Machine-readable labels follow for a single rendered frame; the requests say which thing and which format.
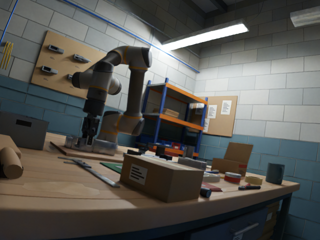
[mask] cinder block wall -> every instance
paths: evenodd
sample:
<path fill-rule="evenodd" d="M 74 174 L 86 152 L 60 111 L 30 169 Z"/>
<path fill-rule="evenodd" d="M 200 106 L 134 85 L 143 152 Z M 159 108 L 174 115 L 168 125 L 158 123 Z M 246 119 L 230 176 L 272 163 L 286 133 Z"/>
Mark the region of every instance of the cinder block wall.
<path fill-rule="evenodd" d="M 16 0 L 0 0 L 0 36 L 6 26 Z M 107 0 L 74 0 L 74 3 L 95 12 L 107 20 L 137 34 L 158 46 L 168 39 L 150 26 L 127 14 Z M 117 0 L 115 3 L 155 25 L 169 36 L 177 36 L 201 29 L 205 20 L 195 10 L 180 1 L 167 0 Z M 7 70 L 0 69 L 0 110 L 27 115 L 49 121 L 48 130 L 63 135 L 81 135 L 86 114 L 82 111 L 84 100 L 30 84 L 40 48 L 47 31 L 107 53 L 124 45 L 147 47 L 141 40 L 61 0 L 19 0 L 7 32 L 0 46 L 2 52 L 7 41 L 14 43 Z M 144 88 L 149 80 L 164 83 L 165 78 L 178 88 L 193 93 L 196 72 L 173 57 L 152 47 L 152 67 L 145 74 Z M 200 53 L 200 46 L 193 46 Z M 177 58 L 198 68 L 199 58 L 190 51 L 172 52 Z M 108 96 L 105 110 L 127 108 L 130 71 L 127 65 L 116 66 L 114 75 L 122 84 L 121 93 Z M 152 112 L 160 102 L 157 94 L 151 94 L 147 110 Z M 180 112 L 184 119 L 186 106 L 168 100 L 166 106 Z M 146 133 L 152 133 L 152 127 Z M 162 124 L 160 136 L 178 140 L 172 126 Z M 133 146 L 135 137 L 121 134 L 119 143 Z"/>
<path fill-rule="evenodd" d="M 265 175 L 269 162 L 285 164 L 284 179 L 300 183 L 286 240 L 318 239 L 320 229 L 320 25 L 295 28 L 290 19 L 290 12 L 316 6 L 319 0 L 264 1 L 248 33 L 202 44 L 194 90 L 238 96 L 233 137 L 204 135 L 201 158 L 223 158 L 230 141 L 253 144 L 248 172 Z M 262 1 L 232 7 L 206 26 L 249 22 Z"/>

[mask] mug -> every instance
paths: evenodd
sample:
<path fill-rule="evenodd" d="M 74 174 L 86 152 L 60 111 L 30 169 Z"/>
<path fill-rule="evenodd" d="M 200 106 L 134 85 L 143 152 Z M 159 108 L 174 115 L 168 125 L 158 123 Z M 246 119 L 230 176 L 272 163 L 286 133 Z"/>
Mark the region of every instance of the mug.
<path fill-rule="evenodd" d="M 282 184 L 284 173 L 285 165 L 269 162 L 265 181 L 272 184 Z"/>

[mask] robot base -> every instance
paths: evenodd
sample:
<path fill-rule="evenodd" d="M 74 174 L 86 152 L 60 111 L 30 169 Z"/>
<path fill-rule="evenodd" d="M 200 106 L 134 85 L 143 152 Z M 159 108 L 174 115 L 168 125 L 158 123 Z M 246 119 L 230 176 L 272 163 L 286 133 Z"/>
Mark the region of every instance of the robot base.
<path fill-rule="evenodd" d="M 74 149 L 89 153 L 106 154 L 114 156 L 118 148 L 115 142 L 94 139 L 92 146 L 86 145 L 87 139 L 77 136 L 67 136 L 64 146 L 68 149 Z"/>

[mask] ceiling light fixture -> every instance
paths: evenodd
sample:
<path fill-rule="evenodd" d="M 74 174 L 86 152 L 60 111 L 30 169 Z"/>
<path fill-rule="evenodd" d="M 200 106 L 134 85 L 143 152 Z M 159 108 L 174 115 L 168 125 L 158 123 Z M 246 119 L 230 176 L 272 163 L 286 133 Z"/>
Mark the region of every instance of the ceiling light fixture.
<path fill-rule="evenodd" d="M 295 27 L 301 27 L 320 23 L 320 6 L 294 11 L 290 18 Z"/>
<path fill-rule="evenodd" d="M 164 41 L 162 48 L 167 51 L 180 49 L 214 39 L 249 32 L 249 29 L 250 27 L 245 20 L 237 19 Z"/>

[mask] ceiling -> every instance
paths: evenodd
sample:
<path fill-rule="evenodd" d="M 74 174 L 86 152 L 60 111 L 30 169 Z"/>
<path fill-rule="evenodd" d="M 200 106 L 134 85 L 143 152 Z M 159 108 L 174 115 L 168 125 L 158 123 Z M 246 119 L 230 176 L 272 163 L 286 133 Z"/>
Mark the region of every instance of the ceiling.
<path fill-rule="evenodd" d="M 212 12 L 217 10 L 218 8 L 210 1 L 210 0 L 192 0 L 195 4 L 197 4 L 205 13 Z M 235 1 L 241 2 L 244 0 L 223 0 L 225 4 L 232 5 Z"/>

